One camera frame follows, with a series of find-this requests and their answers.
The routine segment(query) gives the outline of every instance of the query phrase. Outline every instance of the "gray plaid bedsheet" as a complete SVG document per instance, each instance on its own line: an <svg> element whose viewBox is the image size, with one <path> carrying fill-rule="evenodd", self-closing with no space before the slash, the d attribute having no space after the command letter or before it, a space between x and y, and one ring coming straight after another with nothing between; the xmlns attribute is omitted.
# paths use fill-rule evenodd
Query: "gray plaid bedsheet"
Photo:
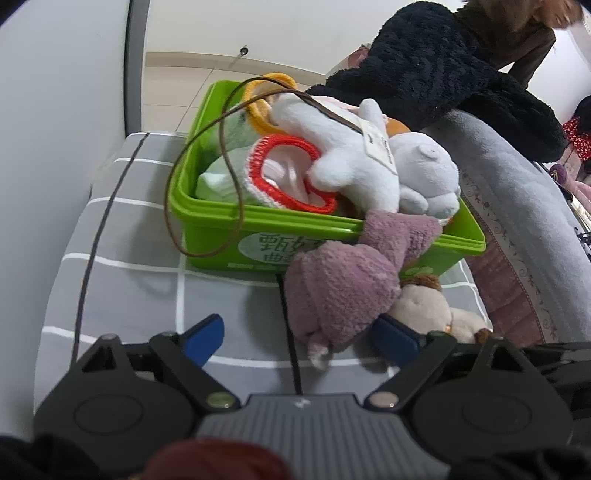
<svg viewBox="0 0 591 480"><path fill-rule="evenodd" d="M67 371L80 283L92 240L129 156L143 134L130 135L98 175L61 262L46 311L35 373L35 407ZM182 332L211 313L225 323L222 347L205 366L245 401L252 393L294 394L280 289L273 274L198 270L180 255L164 227L162 201L180 134L151 134L129 169L100 240L87 292L82 354L98 336L145 342ZM181 229L177 225L177 235ZM441 278L453 307L486 317L464 261ZM311 367L297 344L305 394L351 392L362 400L395 373L360 339L335 355L328 372Z"/></svg>

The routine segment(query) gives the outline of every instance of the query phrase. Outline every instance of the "blue gripper pad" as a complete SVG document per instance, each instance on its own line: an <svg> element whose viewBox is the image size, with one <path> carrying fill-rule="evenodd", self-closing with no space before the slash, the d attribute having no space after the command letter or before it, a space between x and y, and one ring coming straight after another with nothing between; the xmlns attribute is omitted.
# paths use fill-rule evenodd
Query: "blue gripper pad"
<svg viewBox="0 0 591 480"><path fill-rule="evenodd" d="M196 365L203 367L207 360L222 346L224 337L223 319L210 315L181 335L181 347Z"/></svg>
<svg viewBox="0 0 591 480"><path fill-rule="evenodd" d="M374 347L381 355L400 368L410 363L425 345L425 336L383 314L371 329Z"/></svg>

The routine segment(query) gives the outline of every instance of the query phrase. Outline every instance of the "white stuffed bunny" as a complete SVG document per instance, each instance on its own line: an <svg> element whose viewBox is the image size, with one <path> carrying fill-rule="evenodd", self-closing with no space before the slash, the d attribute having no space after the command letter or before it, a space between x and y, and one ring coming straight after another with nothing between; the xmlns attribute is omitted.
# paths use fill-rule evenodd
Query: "white stuffed bunny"
<svg viewBox="0 0 591 480"><path fill-rule="evenodd" d="M375 100L365 99L359 106L359 116L328 102L322 104L356 125L363 123L359 119L371 122L378 136L387 140L382 112ZM398 211L400 188L391 155L390 162L374 159L366 150L362 134L332 120L293 93L279 95L270 116L279 128L320 150L322 156L309 170L312 186L324 192L341 192L363 211Z"/></svg>
<svg viewBox="0 0 591 480"><path fill-rule="evenodd" d="M400 179L400 211L439 219L459 209L459 172L449 153L428 135L409 132L389 139Z"/></svg>

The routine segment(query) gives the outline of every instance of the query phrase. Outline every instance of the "white wall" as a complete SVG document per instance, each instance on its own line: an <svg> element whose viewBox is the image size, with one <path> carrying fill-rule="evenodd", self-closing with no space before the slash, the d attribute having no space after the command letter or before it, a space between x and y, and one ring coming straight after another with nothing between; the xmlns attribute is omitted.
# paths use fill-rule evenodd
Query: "white wall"
<svg viewBox="0 0 591 480"><path fill-rule="evenodd" d="M556 31L554 48L536 70L529 91L550 105L562 123L591 95L591 67L571 32Z"/></svg>
<svg viewBox="0 0 591 480"><path fill-rule="evenodd" d="M152 0L147 50L235 56L247 44L249 58L325 74L360 43L372 41L382 24L409 3ZM461 0L440 3L453 10L462 4ZM591 70L569 33L557 31L556 36L530 91L566 121L579 101L591 95Z"/></svg>
<svg viewBox="0 0 591 480"><path fill-rule="evenodd" d="M124 139L127 9L29 0L0 27L0 434L30 432L49 292L92 179Z"/></svg>
<svg viewBox="0 0 591 480"><path fill-rule="evenodd" d="M152 0L148 51L235 56L326 74L406 0ZM456 9L461 0L440 3Z"/></svg>

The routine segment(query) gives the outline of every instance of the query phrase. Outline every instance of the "bed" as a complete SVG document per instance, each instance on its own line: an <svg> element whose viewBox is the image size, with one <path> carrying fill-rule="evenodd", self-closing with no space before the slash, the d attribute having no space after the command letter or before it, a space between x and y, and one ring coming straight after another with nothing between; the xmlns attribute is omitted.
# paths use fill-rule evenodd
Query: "bed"
<svg viewBox="0 0 591 480"><path fill-rule="evenodd" d="M498 333L519 346L591 338L591 262L562 192L491 127L452 111L426 133L460 168L462 193L486 235L468 263Z"/></svg>
<svg viewBox="0 0 591 480"><path fill-rule="evenodd" d="M143 134L130 135L101 169L63 255L49 298L37 368L35 406L67 371L80 284L106 202ZM82 324L81 350L104 333L145 342L165 330L184 331L211 313L224 319L225 339L205 370L244 401L253 393L352 392L362 400L396 373L361 338L338 352L328 372L311 366L295 341L290 357L280 278L264 273L197 270L180 255L164 226L162 199L180 134L151 134L118 193L100 240ZM180 228L176 226L178 236ZM465 261L445 273L453 307L484 318L486 310Z"/></svg>

